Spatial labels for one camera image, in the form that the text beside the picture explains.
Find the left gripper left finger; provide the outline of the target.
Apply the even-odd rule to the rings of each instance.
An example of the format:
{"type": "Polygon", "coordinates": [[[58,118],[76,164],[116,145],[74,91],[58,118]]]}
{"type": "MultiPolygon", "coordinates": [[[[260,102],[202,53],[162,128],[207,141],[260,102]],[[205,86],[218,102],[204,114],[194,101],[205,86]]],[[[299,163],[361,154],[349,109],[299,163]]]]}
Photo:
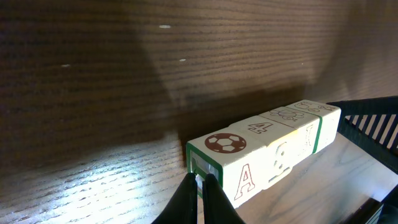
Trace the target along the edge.
{"type": "Polygon", "coordinates": [[[197,224],[197,188],[195,174],[187,173],[152,224],[197,224]]]}

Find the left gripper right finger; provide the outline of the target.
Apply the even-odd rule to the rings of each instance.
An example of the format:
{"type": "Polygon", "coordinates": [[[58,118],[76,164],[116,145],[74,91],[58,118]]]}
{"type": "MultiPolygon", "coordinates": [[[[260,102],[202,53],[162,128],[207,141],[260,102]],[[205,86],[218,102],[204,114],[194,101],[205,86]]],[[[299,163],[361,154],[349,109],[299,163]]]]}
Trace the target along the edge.
{"type": "Polygon", "coordinates": [[[203,183],[203,210],[205,224],[245,224],[213,174],[203,183]]]}

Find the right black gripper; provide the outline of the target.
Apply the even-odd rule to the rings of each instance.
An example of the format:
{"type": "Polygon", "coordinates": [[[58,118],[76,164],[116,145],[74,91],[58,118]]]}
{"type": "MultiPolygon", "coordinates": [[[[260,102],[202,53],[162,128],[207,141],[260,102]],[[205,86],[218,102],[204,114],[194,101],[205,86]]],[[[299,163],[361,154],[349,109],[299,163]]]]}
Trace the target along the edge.
{"type": "MultiPolygon", "coordinates": [[[[397,97],[329,104],[341,109],[338,132],[397,173],[397,97]]],[[[368,199],[346,224],[397,224],[397,186],[381,202],[368,199]]]]}

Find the white block dragonfly picture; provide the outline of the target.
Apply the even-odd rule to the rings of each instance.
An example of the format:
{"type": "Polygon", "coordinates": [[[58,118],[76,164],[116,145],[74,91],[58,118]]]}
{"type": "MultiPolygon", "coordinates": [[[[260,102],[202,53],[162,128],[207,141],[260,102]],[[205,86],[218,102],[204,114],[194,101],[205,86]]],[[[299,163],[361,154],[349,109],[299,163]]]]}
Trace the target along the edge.
{"type": "Polygon", "coordinates": [[[313,154],[318,153],[335,140],[341,115],[339,107],[310,100],[301,100],[287,107],[315,115],[319,119],[313,154]]]}

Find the white block soccer ball picture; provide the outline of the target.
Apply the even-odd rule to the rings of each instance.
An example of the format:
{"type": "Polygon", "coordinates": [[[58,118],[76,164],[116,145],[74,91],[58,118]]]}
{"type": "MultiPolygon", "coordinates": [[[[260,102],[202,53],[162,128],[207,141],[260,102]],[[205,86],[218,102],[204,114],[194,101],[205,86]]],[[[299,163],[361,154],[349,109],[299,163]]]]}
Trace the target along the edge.
{"type": "Polygon", "coordinates": [[[207,174],[213,174],[234,208],[262,190],[262,150],[265,145],[233,128],[224,128],[186,144],[187,169],[196,174],[198,195],[203,196],[207,174]]]}

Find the white block red edge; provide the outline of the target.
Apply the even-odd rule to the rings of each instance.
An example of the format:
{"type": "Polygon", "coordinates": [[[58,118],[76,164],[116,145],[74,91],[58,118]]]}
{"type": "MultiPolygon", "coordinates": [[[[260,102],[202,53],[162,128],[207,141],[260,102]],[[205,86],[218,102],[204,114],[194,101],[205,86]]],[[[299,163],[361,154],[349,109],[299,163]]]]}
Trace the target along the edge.
{"type": "Polygon", "coordinates": [[[293,148],[293,166],[316,151],[315,141],[317,140],[320,124],[318,116],[299,111],[292,106],[279,107],[262,113],[259,116],[284,124],[298,131],[297,144],[293,148]]]}

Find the green edged alphabet block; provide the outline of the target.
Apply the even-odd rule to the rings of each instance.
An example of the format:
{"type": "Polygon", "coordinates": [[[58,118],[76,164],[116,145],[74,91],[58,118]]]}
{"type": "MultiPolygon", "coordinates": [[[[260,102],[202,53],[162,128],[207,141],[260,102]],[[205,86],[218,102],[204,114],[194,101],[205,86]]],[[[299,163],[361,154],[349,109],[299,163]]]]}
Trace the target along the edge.
{"type": "Polygon", "coordinates": [[[231,128],[261,143],[255,156],[264,190],[290,174],[294,166],[293,147],[298,131],[263,116],[252,116],[230,125],[231,128]]]}

